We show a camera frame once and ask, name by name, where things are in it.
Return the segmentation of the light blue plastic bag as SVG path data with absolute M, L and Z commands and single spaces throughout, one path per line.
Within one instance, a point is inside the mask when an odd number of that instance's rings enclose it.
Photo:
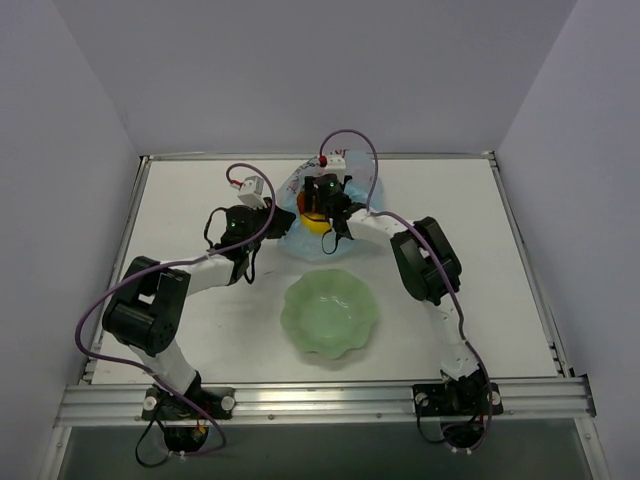
M 373 180 L 373 157 L 359 150 L 335 150 L 332 154 L 345 158 L 346 174 L 352 176 L 345 193 L 354 203 L 365 204 Z M 335 252 L 330 254 L 335 246 L 335 234 L 331 232 L 326 237 L 314 235 L 300 222 L 296 197 L 302 192 L 304 177 L 321 173 L 318 159 L 314 157 L 298 166 L 276 192 L 278 207 L 296 215 L 288 233 L 278 240 L 278 247 L 291 256 L 317 263 L 328 262 L 329 257 L 343 256 L 356 246 L 355 241 L 340 240 Z

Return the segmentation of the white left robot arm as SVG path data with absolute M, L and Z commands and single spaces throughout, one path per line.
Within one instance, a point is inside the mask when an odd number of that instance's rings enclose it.
M 138 256 L 102 315 L 103 329 L 129 347 L 167 391 L 165 405 L 179 419 L 194 417 L 202 405 L 199 372 L 182 353 L 176 335 L 189 296 L 255 276 L 255 256 L 263 240 L 284 237 L 296 215 L 269 198 L 262 208 L 234 205 L 220 209 L 225 230 L 216 243 L 208 241 L 204 260 L 180 264 Z

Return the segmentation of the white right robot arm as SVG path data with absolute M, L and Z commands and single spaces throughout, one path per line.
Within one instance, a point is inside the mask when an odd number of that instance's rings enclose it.
M 477 384 L 490 385 L 486 366 L 464 331 L 458 299 L 462 265 L 438 221 L 410 222 L 391 211 L 369 209 L 353 201 L 335 174 L 307 176 L 302 187 L 305 213 L 318 213 L 339 240 L 362 240 L 388 246 L 408 294 L 429 310 L 440 343 L 440 372 L 449 383 L 444 400 L 455 412 L 469 411 L 480 400 Z

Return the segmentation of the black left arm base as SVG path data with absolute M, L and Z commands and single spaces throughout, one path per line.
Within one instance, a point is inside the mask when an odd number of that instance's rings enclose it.
M 172 457 L 185 461 L 224 450 L 227 435 L 220 421 L 231 420 L 236 406 L 235 391 L 230 388 L 200 389 L 186 394 L 187 402 L 158 386 L 146 391 L 140 418 L 146 426 L 136 442 L 136 463 L 147 469 L 165 465 Z M 141 447 L 153 428 L 161 435 L 160 458 L 145 460 Z

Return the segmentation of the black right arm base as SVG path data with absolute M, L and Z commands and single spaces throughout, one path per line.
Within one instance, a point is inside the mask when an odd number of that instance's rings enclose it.
M 416 428 L 432 445 L 471 455 L 486 441 L 493 419 L 504 413 L 496 383 L 478 370 L 453 380 L 412 386 Z

